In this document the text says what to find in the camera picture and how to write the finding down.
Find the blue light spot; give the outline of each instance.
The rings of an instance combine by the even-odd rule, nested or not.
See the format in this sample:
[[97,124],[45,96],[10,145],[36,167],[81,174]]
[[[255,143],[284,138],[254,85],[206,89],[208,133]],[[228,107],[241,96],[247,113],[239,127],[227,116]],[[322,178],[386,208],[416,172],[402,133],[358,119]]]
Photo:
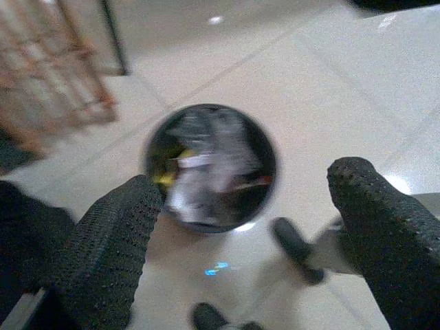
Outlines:
[[217,268],[226,268],[229,267],[228,263],[217,263]]
[[205,271],[205,274],[208,275],[208,276],[216,276],[217,275],[217,271],[214,270],[214,269],[207,269]]

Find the tiled floor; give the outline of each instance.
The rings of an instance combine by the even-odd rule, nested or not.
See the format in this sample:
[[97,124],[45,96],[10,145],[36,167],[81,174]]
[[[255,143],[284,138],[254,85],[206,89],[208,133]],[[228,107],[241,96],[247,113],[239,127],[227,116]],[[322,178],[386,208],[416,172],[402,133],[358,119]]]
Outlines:
[[[6,179],[79,220],[143,171],[144,143],[160,120],[200,102],[260,122],[280,171],[274,198],[249,230],[201,236],[159,221],[129,328],[190,329],[191,306],[207,300],[268,330],[388,329],[361,278],[330,275],[306,287],[268,225],[285,215],[315,235],[337,214],[326,169],[345,155],[371,160],[407,193],[440,191],[439,7],[362,18],[332,0],[114,6],[133,68],[107,78],[120,121],[60,141],[53,156]],[[217,16],[224,21],[208,24]],[[231,267],[204,276],[219,261]]]

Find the foot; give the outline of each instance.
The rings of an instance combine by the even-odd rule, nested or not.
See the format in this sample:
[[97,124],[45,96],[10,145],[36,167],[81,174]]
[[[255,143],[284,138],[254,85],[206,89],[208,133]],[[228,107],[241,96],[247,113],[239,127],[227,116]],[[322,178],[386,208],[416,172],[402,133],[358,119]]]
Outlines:
[[316,285],[324,279],[323,269],[313,269],[306,264],[313,251],[313,245],[306,242],[299,231],[286,218],[277,218],[272,224],[275,239],[290,259],[299,266],[304,279],[310,285]]

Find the black shoe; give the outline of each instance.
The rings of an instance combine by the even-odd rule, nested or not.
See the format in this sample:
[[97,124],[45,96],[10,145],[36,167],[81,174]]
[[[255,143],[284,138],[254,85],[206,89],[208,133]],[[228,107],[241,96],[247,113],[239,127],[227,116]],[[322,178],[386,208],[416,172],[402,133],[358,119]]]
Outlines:
[[260,327],[255,322],[249,322],[249,323],[246,323],[245,325],[243,325],[241,327],[241,330],[263,330],[263,328]]
[[196,330],[219,330],[228,321],[213,306],[201,302],[192,311],[192,323]]
[[275,219],[272,231],[283,250],[299,266],[305,280],[311,285],[320,283],[324,279],[324,270],[310,268],[305,263],[313,251],[313,245],[306,242],[286,218]]

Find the floor tile grout line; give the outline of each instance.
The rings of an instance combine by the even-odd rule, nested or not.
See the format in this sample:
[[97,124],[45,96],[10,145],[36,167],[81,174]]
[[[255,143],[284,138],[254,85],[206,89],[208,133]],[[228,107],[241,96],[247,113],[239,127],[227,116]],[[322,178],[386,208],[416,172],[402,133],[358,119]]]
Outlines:
[[347,297],[332,283],[328,284],[329,292],[333,294],[333,296],[341,303],[342,306],[359,322],[362,327],[366,330],[370,330],[373,328],[371,323],[366,320],[360,312],[356,309],[352,308],[350,302]]
[[139,133],[140,130],[142,129],[142,127],[144,127],[146,123],[159,120],[164,114],[166,114],[166,113],[165,113],[164,110],[162,110],[159,113],[157,113],[156,115],[153,115],[152,117],[150,117],[149,119],[144,120],[143,122],[141,122],[140,124],[135,126],[133,129],[131,129],[130,131],[128,131],[125,134],[123,134],[122,136],[120,136],[118,139],[116,139],[114,142],[112,142],[108,146],[106,146],[103,149],[97,151],[92,156],[90,156],[89,158],[85,159],[83,162],[81,162],[80,164],[76,165],[75,167],[73,167],[68,172],[60,175],[55,180],[51,181],[48,185],[46,185],[46,186],[42,187],[41,189],[38,189],[37,191],[35,191],[33,193],[33,195],[39,195],[41,193],[45,193],[47,190],[56,187],[63,180],[66,180],[66,179],[69,179],[70,177],[73,177],[78,172],[78,170],[81,169],[83,166],[90,165],[95,160],[97,160],[101,156],[103,156],[105,153],[107,153],[110,150],[114,149],[117,145],[123,143],[125,140],[129,139],[131,136],[135,135],[136,133]]
[[153,97],[159,102],[159,104],[165,109],[165,111],[168,111],[170,108],[170,104],[167,103],[165,98],[160,95],[160,93],[154,88],[153,84],[145,77],[139,76],[137,72],[133,72],[131,74],[132,77],[134,77],[141,85],[144,85],[146,90],[150,92],[150,94],[153,94]]
[[[323,12],[326,12],[329,8],[331,8],[333,4],[326,5],[325,7],[319,9],[317,12],[313,14],[314,17],[317,17],[321,15]],[[260,53],[264,52],[265,50],[269,49],[271,46],[277,44],[279,41],[283,40],[287,36],[293,34],[295,30],[301,28],[304,24],[308,23],[310,18],[308,19],[301,19],[297,24],[295,24],[294,27],[291,27],[287,29],[286,31],[282,32],[277,37],[273,38],[272,40],[268,41],[267,43],[263,44],[262,46],[258,47],[256,50],[248,54],[247,56],[243,57],[241,60],[237,61],[236,63],[232,64],[228,68],[224,69],[223,71],[219,72],[218,74],[215,74],[210,80],[206,81],[205,83],[201,84],[197,88],[193,89],[191,92],[187,93],[185,96],[182,96],[181,98],[177,99],[176,101],[172,102],[170,104],[171,108],[175,108],[178,105],[185,103],[185,101],[191,99],[192,97],[196,96],[198,93],[203,91],[204,89],[208,88],[212,84],[216,83],[223,77],[227,76],[231,72],[235,71],[239,67],[241,67],[243,64],[251,61],[253,58],[258,56]]]
[[[316,56],[317,59],[319,59],[322,63],[324,63],[331,71],[336,73],[344,83],[352,88],[354,91],[359,93],[364,100],[366,100],[372,107],[375,109],[386,109],[383,105],[381,105],[378,101],[374,99],[370,95],[370,93],[366,92],[361,86],[359,86],[358,82],[349,75],[341,70],[335,63],[333,63],[331,60],[328,60],[326,56],[324,56],[316,47],[314,47],[308,40],[307,37],[302,35],[301,33],[298,33],[295,35],[295,37],[301,41],[301,43],[310,51],[313,55]],[[385,119],[389,120],[390,123],[399,131],[399,133],[407,134],[407,128],[406,125],[397,117],[393,115],[388,115],[387,111],[381,111],[380,115],[383,116]]]
[[440,104],[437,105],[417,126],[409,133],[405,140],[397,147],[397,150],[389,155],[384,162],[384,166],[390,170],[392,166],[400,160],[403,153],[406,152],[411,146],[417,143],[419,136],[425,133],[431,126],[435,125],[435,116],[440,114]]

